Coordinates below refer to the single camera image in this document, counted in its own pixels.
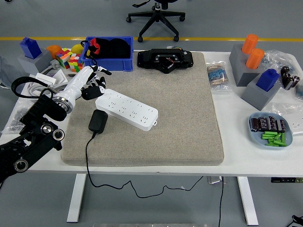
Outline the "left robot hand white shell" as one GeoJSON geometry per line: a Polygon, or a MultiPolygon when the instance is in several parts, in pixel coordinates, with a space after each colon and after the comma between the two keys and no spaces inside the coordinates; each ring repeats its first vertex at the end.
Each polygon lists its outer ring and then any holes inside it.
{"type": "Polygon", "coordinates": [[[98,65],[85,66],[73,77],[63,91],[54,95],[53,99],[64,98],[69,103],[75,103],[76,99],[81,95],[81,88],[89,81],[90,75],[96,71],[101,71],[107,75],[112,74],[107,69],[98,65]]]}

